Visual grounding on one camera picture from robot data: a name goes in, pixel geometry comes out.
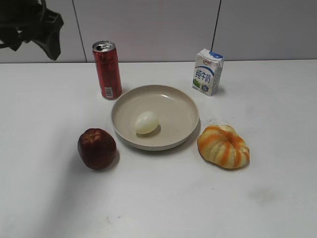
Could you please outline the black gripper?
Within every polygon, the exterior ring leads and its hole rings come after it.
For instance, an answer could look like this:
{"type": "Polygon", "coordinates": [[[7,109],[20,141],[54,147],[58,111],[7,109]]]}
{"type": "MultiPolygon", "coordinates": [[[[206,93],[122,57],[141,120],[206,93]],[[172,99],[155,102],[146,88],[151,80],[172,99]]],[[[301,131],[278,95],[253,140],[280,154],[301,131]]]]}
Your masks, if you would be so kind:
{"type": "Polygon", "coordinates": [[[51,60],[61,54],[61,15],[47,9],[45,0],[0,2],[0,47],[16,51],[22,42],[33,41],[51,60]]]}

